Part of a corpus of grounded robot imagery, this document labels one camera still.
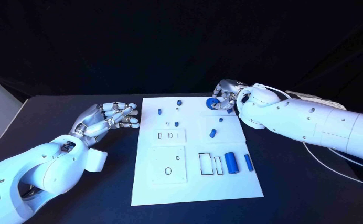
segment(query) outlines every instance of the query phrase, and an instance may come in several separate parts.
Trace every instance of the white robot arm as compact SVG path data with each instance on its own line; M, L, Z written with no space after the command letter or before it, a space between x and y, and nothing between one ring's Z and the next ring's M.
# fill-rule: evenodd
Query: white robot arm
M108 129L138 128L136 104L94 105L68 135L0 162L0 223L23 223L43 204L78 183L84 170L100 172L107 152L89 148ZM33 185L20 196L19 181Z
M272 90L287 99L281 100ZM222 103L216 99L219 92L225 98ZM231 109L235 104L239 118L252 128L268 128L294 140L363 158L363 114L293 99L258 83L248 86L235 80L222 80L206 105L210 109Z

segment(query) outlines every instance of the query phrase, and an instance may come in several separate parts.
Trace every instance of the white board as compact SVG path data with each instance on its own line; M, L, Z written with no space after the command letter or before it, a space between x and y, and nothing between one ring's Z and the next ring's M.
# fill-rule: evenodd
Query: white board
M183 101L182 106L176 105L179 99ZM226 111L210 110L206 107L206 99L208 97L160 97L143 100L133 206L264 197L257 173L248 171L245 154L249 152L235 111L228 114ZM209 137L210 130L215 129L212 127L218 128L215 139ZM180 130L185 136L182 139L159 139L160 130L166 130L164 133ZM151 162L156 155L150 152L154 149L160 150L160 163ZM228 152L235 153L239 168L236 174L228 172L223 157ZM200 153L210 153L213 175L202 175ZM215 157L221 157L221 164L216 164ZM223 175L218 175L216 165L222 165Z

